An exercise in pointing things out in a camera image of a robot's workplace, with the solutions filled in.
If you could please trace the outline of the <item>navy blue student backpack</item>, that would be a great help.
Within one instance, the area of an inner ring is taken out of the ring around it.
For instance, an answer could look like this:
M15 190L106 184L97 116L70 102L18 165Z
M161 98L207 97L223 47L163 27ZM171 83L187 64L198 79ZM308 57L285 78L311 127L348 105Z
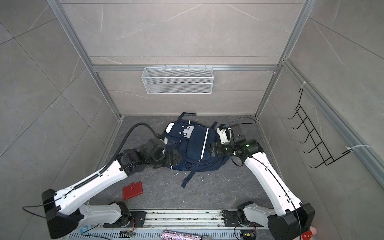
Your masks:
M212 156L210 146L220 142L217 133L217 122L206 127L191 120L184 120L185 115L192 113L183 112L175 122L171 122L163 132L168 143L166 150L177 150L182 156L179 164L171 164L170 169L176 171L189 171L190 174L183 180L182 188L192 179L196 172L216 171L229 159L228 156Z

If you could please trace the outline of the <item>red wallet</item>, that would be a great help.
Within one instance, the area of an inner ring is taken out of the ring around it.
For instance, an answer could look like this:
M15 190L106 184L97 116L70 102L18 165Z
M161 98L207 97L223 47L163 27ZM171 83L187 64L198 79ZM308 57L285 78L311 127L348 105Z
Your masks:
M131 183L126 187L123 187L123 200L129 200L143 194L142 182Z

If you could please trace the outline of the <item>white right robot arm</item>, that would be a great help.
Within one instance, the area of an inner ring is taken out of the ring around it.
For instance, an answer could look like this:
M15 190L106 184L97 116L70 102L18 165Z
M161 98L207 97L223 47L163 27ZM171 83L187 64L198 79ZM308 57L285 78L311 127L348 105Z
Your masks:
M272 167L264 149L255 139L247 140L241 126L220 125L217 128L219 142L210 144L213 157L238 158L240 167L247 167L257 178L273 207L261 207L247 202L238 207L240 225L255 223L269 229L276 240L311 240L317 233L312 227L315 210L287 187Z

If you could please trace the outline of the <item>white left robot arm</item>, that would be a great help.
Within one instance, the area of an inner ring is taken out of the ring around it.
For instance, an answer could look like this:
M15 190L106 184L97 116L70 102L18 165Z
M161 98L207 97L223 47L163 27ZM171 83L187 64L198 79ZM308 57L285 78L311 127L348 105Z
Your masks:
M132 224L132 215L124 202L103 206L87 206L86 202L148 165L166 168L178 165L182 155L177 150L167 150L166 143L158 138L151 139L139 149L119 152L112 162L70 187L43 192L42 207L50 237L62 238L82 226L116 228Z

